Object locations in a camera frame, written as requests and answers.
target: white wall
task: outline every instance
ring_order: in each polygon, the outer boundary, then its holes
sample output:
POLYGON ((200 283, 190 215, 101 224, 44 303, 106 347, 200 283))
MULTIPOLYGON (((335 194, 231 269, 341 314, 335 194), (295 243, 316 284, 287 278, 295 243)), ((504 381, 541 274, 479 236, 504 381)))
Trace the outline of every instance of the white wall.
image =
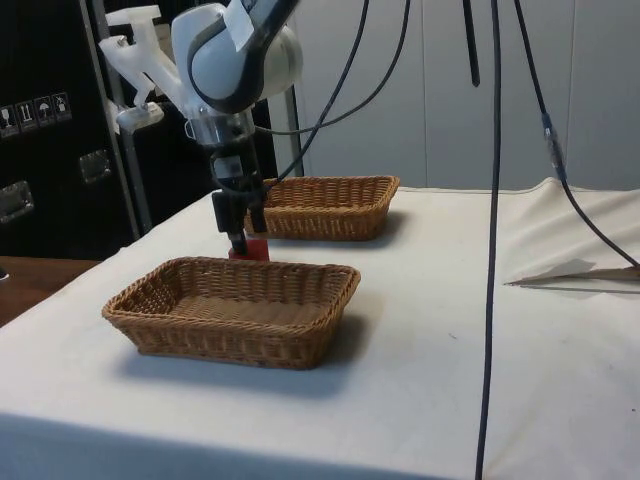
POLYGON ((576 0, 572 183, 640 188, 640 1, 576 0))
MULTIPOLYGON (((547 108, 567 151, 572 183, 640 187, 640 0, 522 0, 547 108)), ((402 0, 373 0, 370 22, 334 116, 382 77, 402 0)), ((305 52, 300 123, 312 125, 353 42, 362 2, 309 0, 295 14, 305 52)), ((369 108, 325 130, 308 175, 394 174, 403 184, 487 188, 492 160, 490 0, 472 0, 481 86, 471 85, 459 0, 414 0, 398 71, 369 108)), ((515 7, 500 3, 503 40, 503 186, 553 175, 515 7)))
MULTIPOLYGON (((480 81, 471 84, 460 1, 425 0, 427 177, 429 186, 487 188, 493 161, 493 40, 490 0, 473 0, 480 81)), ((573 0, 523 0, 547 107, 566 145, 573 0)), ((515 7, 500 4, 505 188, 553 174, 515 7)))
MULTIPOLYGON (((396 75, 365 110, 316 138, 307 175, 393 174, 404 185, 426 185, 422 5, 414 1, 406 51, 396 75)), ((372 0, 369 24, 334 118, 367 97, 386 72, 402 25, 401 0, 372 0)), ((300 125, 313 126, 349 55, 362 2, 307 0, 295 13, 305 55, 297 85, 300 125)))

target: woven basket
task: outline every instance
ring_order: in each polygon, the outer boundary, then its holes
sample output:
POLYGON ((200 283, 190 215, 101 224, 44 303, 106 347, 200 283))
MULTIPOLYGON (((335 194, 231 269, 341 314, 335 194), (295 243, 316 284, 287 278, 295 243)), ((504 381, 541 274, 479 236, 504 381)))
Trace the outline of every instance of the woven basket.
MULTIPOLYGON (((376 238, 398 190, 397 177, 300 177, 273 187, 265 206, 267 236, 302 240, 376 238)), ((251 220, 245 219, 254 234, 251 220)))
POLYGON ((112 298, 102 315, 142 354, 307 369, 321 361, 359 282, 350 267, 180 258, 112 298))

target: cloth fold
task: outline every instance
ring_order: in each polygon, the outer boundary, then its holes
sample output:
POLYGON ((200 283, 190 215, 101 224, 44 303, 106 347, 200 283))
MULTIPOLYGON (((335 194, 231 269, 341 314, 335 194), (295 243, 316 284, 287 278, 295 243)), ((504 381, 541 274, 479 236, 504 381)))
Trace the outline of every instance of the cloth fold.
MULTIPOLYGON (((572 191, 605 235, 640 258, 640 190, 572 191)), ((589 229, 559 181, 548 178, 521 193, 503 217, 503 283, 591 289, 598 280, 598 290, 640 293, 640 273, 589 229)))

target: table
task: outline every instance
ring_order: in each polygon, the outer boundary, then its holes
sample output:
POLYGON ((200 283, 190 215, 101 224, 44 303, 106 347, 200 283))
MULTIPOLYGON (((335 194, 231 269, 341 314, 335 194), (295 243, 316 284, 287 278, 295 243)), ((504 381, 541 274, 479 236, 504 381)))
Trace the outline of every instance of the table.
MULTIPOLYGON (((488 210, 401 189, 374 242, 271 242, 362 272, 325 364, 292 372, 142 357, 100 318, 161 262, 226 254, 202 199, 0 330, 0 478, 472 478, 488 210)), ((638 298, 497 288, 488 478, 638 478, 638 298)))
POLYGON ((10 275, 0 281, 0 327, 97 264, 92 260, 0 256, 0 267, 10 275))

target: cable connector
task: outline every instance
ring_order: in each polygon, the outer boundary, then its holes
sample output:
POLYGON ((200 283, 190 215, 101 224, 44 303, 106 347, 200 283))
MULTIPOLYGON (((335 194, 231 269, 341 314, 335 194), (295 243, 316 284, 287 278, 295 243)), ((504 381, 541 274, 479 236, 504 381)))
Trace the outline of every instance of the cable connector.
POLYGON ((564 153, 558 140, 558 132, 553 127, 551 117, 548 113, 542 115, 542 127, 544 128, 544 138, 547 141, 547 148, 551 155, 551 164, 555 168, 558 178, 563 180, 566 178, 566 171, 564 168, 564 153))

